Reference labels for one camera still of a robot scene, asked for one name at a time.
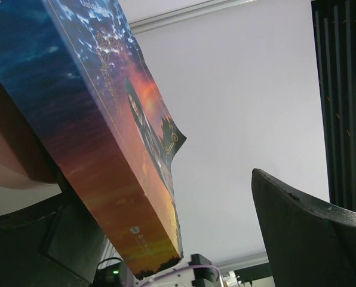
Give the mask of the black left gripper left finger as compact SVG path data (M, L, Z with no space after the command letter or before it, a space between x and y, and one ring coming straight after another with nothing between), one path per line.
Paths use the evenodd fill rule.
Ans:
M61 193L0 216L0 286L93 286L107 238L64 175Z

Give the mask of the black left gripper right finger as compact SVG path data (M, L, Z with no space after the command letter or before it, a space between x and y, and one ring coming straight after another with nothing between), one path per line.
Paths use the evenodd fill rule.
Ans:
M251 190L276 286L356 286L356 212L261 169Z

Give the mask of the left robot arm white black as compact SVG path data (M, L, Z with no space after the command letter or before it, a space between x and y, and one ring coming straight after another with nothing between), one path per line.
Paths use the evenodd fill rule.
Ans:
M260 169L253 201L276 286L356 286L356 212ZM104 235L80 200L60 194L0 216L0 286L220 286L204 256L136 280L120 261L98 270Z

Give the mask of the blue Jane Eyre book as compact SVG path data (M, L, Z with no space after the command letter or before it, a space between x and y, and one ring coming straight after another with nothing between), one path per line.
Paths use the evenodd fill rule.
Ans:
M0 1L0 83L135 277L183 258L184 137L118 1Z

